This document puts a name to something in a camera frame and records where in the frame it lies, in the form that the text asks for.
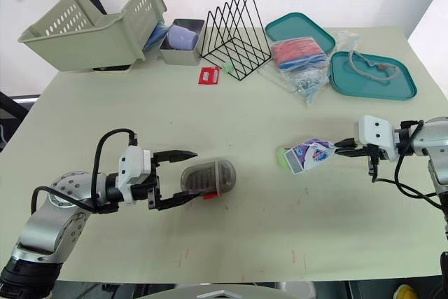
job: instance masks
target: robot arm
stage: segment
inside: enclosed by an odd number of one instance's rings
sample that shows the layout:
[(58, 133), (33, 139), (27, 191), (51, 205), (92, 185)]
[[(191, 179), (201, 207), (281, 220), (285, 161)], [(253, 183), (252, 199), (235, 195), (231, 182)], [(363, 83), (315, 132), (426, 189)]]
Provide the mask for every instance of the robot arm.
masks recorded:
[[(394, 127), (386, 120), (372, 116), (363, 116), (355, 125), (355, 138), (345, 139), (335, 144), (336, 154), (347, 157), (367, 156), (369, 175), (372, 182), (377, 180), (378, 164), (380, 160), (398, 161), (395, 169), (394, 181), (378, 179), (378, 181), (394, 183), (407, 196), (424, 198), (432, 205), (442, 210), (448, 223), (448, 117), (434, 118), (426, 123), (422, 120), (401, 122), (400, 127)], [(398, 181), (398, 171), (406, 155), (428, 156), (428, 171), (435, 187), (432, 195), (416, 192), (408, 194)], [(440, 204), (430, 200), (430, 196), (437, 195)], [(448, 225), (445, 226), (448, 238)], [(442, 268), (443, 288), (448, 294), (448, 252), (440, 256)]]
[[(146, 199), (149, 209), (162, 210), (197, 197), (197, 193), (184, 191), (162, 200), (156, 172), (160, 162), (177, 162), (195, 156), (193, 152), (173, 150), (154, 153), (151, 157), (149, 151), (137, 146), (135, 137), (118, 160), (118, 173), (98, 173), (93, 179), (87, 172), (70, 172), (56, 179), (51, 188), (37, 188), (31, 201), (32, 215), (1, 272), (0, 297), (46, 297), (90, 214), (115, 212), (119, 202), (135, 204)], [(48, 191), (48, 196), (36, 210), (40, 190)]]

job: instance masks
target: plastic bag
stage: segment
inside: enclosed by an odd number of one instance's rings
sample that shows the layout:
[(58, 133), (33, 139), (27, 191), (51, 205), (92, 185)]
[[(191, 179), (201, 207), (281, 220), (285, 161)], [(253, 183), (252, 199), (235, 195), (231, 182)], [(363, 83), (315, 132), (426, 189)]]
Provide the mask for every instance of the plastic bag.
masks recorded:
[(271, 49), (280, 70), (318, 66), (327, 60), (322, 48), (310, 37), (277, 41)]
[(331, 35), (336, 41), (336, 46), (328, 55), (327, 60), (317, 67), (302, 67), (279, 71), (274, 62), (268, 62), (259, 68), (257, 72), (264, 78), (278, 85), (280, 88), (305, 98), (307, 105), (328, 82), (328, 69), (331, 56), (341, 50), (352, 50), (360, 41), (360, 36), (350, 31), (334, 31)]

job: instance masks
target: teal tray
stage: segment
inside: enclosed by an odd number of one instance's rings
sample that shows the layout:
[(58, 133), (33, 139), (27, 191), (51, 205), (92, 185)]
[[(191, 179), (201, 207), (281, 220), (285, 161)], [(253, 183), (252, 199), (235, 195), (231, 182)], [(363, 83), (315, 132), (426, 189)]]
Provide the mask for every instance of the teal tray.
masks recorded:
[(266, 35), (272, 41), (312, 37), (325, 54), (335, 47), (334, 38), (319, 27), (303, 13), (289, 13), (271, 23), (266, 28)]
[[(349, 52), (337, 52), (333, 54), (330, 61), (330, 78), (336, 91), (349, 96), (398, 100), (411, 99), (417, 94), (417, 88), (411, 74), (403, 63), (390, 57), (369, 54), (363, 54), (363, 56), (372, 62), (394, 64), (402, 71), (403, 76), (386, 82), (370, 80), (357, 74), (350, 67)], [(356, 55), (353, 56), (353, 63), (358, 69), (373, 76), (388, 76), (385, 71), (378, 70), (376, 67), (369, 67), (365, 61)]]

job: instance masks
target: beige plastic basket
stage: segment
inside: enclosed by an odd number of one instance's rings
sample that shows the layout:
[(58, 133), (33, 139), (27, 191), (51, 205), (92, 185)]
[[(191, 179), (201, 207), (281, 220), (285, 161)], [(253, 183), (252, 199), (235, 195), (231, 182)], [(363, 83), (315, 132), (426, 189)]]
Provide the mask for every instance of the beige plastic basket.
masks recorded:
[(19, 38), (60, 71), (132, 64), (167, 7), (163, 0), (129, 0), (103, 15), (89, 0), (60, 0)]

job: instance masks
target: beige table surface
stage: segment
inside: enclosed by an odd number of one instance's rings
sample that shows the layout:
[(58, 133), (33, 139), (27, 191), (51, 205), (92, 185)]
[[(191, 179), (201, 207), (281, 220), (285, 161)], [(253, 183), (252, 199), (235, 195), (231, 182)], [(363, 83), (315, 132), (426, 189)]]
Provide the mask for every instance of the beige table surface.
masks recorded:
[[(29, 218), (33, 189), (65, 172), (91, 172), (99, 138), (129, 127), (152, 151), (199, 153), (160, 167), (165, 197), (180, 190), (187, 166), (214, 158), (234, 163), (237, 185), (222, 197), (175, 209), (149, 211), (143, 201), (91, 216), (60, 279), (189, 283), (439, 274), (440, 253), (448, 249), (442, 214), (393, 186), (371, 184), (367, 159), (334, 156), (299, 176), (276, 164), (279, 146), (352, 137), (363, 114), (396, 125), (448, 115), (447, 100), (399, 29), (350, 30), (362, 36), (359, 51), (408, 67), (418, 88), (414, 99), (347, 97), (329, 86), (307, 108), (260, 74), (198, 86), (199, 67), (167, 66), (155, 55), (128, 74), (58, 74), (0, 155), (2, 265)], [(117, 171), (126, 140), (106, 143), (101, 171)], [(426, 165), (425, 158), (407, 158), (402, 182), (431, 191)], [(394, 164), (379, 168), (380, 176), (392, 177)]]

